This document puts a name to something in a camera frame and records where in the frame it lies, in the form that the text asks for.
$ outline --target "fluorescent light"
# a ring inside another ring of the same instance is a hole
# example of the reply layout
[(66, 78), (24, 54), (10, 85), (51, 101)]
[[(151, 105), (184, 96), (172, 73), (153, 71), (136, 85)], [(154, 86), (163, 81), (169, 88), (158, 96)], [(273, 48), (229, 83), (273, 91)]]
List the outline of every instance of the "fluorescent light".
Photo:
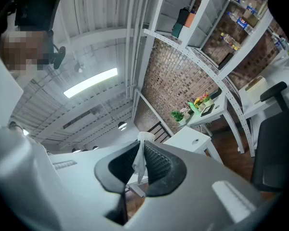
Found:
[(118, 71), (117, 71), (117, 68), (113, 68), (113, 69), (110, 69), (108, 71), (105, 71), (105, 72), (102, 72), (98, 75), (95, 75), (87, 80), (84, 80), (83, 82), (73, 86), (72, 88), (66, 90), (65, 92), (63, 92), (63, 94), (70, 98), (70, 97), (73, 97), (74, 95), (76, 95), (77, 93), (103, 81), (103, 80), (106, 80), (108, 78), (111, 78), (113, 76), (116, 76), (118, 75)]
[(29, 134), (29, 132), (27, 130), (25, 130), (25, 129), (23, 129), (23, 133), (24, 133), (25, 136), (27, 136)]

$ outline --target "small table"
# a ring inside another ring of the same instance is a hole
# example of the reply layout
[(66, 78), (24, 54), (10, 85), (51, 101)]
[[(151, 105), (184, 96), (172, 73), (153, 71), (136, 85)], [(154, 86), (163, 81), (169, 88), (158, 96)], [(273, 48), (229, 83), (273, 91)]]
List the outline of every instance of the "small table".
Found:
[(173, 135), (164, 144), (172, 145), (180, 149), (206, 155), (205, 150), (208, 149), (210, 156), (216, 161), (223, 163), (217, 153), (211, 138), (203, 133), (193, 130), (188, 127), (182, 128), (179, 132)]
[(226, 96), (221, 93), (218, 97), (214, 99), (214, 107), (210, 114), (201, 117), (201, 115), (193, 114), (193, 116), (189, 119), (186, 126), (190, 128), (194, 128), (200, 126), (202, 124), (217, 120), (224, 116), (230, 129), (232, 130), (233, 135), (235, 136), (238, 151), (244, 153), (243, 143), (241, 140), (241, 136), (236, 128), (236, 124), (233, 121), (232, 117), (230, 116), (229, 112), (227, 111), (227, 98)]

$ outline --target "white shelf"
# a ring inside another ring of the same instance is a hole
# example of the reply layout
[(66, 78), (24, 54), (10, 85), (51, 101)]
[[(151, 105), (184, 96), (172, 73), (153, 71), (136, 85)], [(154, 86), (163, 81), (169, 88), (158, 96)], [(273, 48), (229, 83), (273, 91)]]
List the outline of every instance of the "white shelf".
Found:
[(264, 13), (262, 19), (255, 26), (254, 32), (243, 41), (241, 49), (236, 51), (236, 53), (226, 64), (226, 66), (222, 68), (218, 75), (220, 79), (224, 79), (228, 74), (230, 74), (231, 71), (234, 70), (240, 64), (240, 62), (249, 54), (249, 52), (252, 50), (252, 48), (254, 48), (254, 46), (257, 44), (257, 42), (267, 30), (272, 19), (273, 16), (269, 12), (269, 10), (267, 10)]
[(226, 0), (202, 0), (195, 18), (190, 26), (184, 27), (179, 39), (182, 46), (192, 45), (200, 47), (202, 42), (209, 35), (215, 21), (223, 10)]

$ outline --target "flower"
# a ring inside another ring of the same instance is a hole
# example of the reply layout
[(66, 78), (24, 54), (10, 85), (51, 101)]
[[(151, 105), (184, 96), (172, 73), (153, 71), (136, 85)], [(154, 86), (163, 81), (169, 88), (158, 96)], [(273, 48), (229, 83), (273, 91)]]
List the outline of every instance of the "flower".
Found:
[(203, 102), (206, 103), (208, 100), (210, 100), (210, 95), (208, 92), (205, 92), (203, 94)]
[(195, 102), (194, 102), (194, 105), (198, 104), (200, 105), (202, 103), (202, 97), (198, 97)]
[(185, 107), (180, 110), (181, 113), (188, 113), (188, 111), (189, 109)]

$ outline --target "potted plant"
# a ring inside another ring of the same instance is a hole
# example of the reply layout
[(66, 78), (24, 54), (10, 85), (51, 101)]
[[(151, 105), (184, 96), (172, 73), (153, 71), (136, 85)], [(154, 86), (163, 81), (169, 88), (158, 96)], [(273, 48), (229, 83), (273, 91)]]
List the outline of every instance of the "potted plant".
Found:
[(186, 124), (186, 119), (184, 118), (184, 114), (179, 111), (172, 111), (171, 116), (175, 118), (175, 121), (179, 122), (180, 126)]
[(206, 107), (209, 107), (212, 104), (214, 104), (214, 101), (210, 98), (210, 95), (208, 92), (203, 94), (203, 103), (205, 104)]
[(188, 113), (189, 111), (190, 111), (190, 109), (185, 108), (185, 107), (180, 110), (180, 112), (183, 113), (184, 118), (185, 118), (186, 120), (191, 116), (191, 115)]
[(194, 102), (195, 107), (201, 112), (204, 110), (206, 105), (203, 102), (203, 97), (198, 97)]

